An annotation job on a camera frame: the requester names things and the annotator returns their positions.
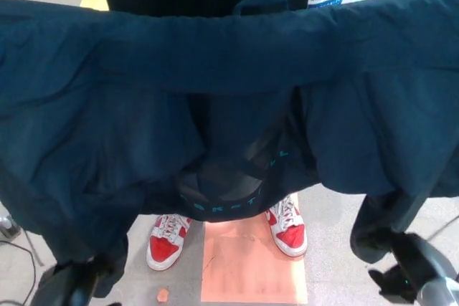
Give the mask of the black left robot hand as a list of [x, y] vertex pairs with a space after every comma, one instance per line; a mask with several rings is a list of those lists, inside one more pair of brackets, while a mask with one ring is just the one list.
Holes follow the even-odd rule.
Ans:
[[39, 306], [89, 305], [105, 298], [123, 276], [127, 256], [98, 255], [86, 262], [56, 264], [41, 276], [31, 304]]

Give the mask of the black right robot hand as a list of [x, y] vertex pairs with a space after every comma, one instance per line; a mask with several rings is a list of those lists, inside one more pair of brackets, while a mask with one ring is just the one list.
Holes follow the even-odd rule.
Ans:
[[392, 303], [413, 304], [427, 283], [455, 273], [445, 256], [418, 234], [382, 229], [373, 240], [378, 248], [390, 251], [397, 262], [386, 272], [369, 270], [379, 294]]

